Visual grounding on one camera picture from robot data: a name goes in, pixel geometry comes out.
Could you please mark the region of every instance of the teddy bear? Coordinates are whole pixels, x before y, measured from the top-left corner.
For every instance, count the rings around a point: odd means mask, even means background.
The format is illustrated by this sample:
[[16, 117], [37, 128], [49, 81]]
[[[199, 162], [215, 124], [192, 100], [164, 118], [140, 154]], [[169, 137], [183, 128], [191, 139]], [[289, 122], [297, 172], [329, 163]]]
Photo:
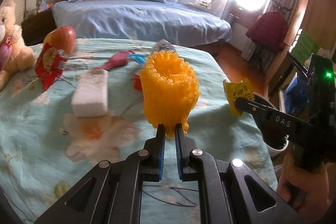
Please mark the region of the teddy bear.
[[15, 24], [14, 0], [10, 0], [6, 6], [0, 8], [0, 38], [2, 38], [0, 40], [0, 91], [2, 91], [13, 74], [27, 70], [35, 62], [33, 50], [25, 45], [22, 38], [21, 27]]

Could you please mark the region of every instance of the orange corn-shaped object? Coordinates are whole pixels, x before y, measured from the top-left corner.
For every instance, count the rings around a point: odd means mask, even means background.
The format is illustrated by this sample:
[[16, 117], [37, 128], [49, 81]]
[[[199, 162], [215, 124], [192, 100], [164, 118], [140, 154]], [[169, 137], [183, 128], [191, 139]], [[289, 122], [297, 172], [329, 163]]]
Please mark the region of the orange corn-shaped object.
[[140, 72], [143, 91], [143, 110], [154, 128], [163, 124], [166, 135], [172, 138], [175, 126], [182, 123], [188, 131], [188, 115], [199, 95], [196, 72], [176, 52], [154, 52]]

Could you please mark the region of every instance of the black device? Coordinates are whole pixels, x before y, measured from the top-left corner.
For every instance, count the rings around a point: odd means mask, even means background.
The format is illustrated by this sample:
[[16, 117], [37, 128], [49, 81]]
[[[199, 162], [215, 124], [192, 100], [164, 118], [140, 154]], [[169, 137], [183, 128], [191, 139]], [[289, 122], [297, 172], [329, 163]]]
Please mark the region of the black device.
[[[290, 53], [287, 58], [307, 80], [309, 91], [309, 122], [304, 122], [245, 98], [237, 98], [240, 111], [251, 113], [262, 122], [276, 123], [294, 146], [295, 165], [316, 172], [322, 161], [336, 161], [335, 78], [331, 60], [312, 54], [306, 69]], [[292, 187], [290, 204], [297, 207], [305, 193]]]
[[[182, 181], [197, 181], [202, 224], [305, 223], [241, 160], [216, 160], [175, 127], [177, 168]], [[103, 160], [43, 213], [35, 224], [140, 223], [142, 185], [162, 178], [165, 128], [126, 160]]]

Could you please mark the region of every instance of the human hand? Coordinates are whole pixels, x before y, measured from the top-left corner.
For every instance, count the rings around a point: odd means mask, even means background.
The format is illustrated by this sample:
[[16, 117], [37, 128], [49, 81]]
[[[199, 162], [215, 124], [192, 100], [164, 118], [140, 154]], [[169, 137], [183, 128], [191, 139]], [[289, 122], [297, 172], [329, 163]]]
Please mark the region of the human hand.
[[302, 204], [296, 208], [308, 223], [320, 220], [329, 208], [329, 182], [327, 169], [322, 163], [318, 174], [310, 173], [295, 166], [292, 152], [283, 159], [283, 167], [279, 179], [277, 193], [288, 202], [291, 198], [288, 183], [306, 192]]

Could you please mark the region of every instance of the picture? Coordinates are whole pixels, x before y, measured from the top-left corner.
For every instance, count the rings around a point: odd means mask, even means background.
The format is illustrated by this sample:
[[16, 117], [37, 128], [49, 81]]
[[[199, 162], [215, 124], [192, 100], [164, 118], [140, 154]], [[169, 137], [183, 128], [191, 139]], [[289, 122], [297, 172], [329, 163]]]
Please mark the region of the picture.
[[43, 12], [49, 8], [47, 0], [36, 1], [36, 13]]

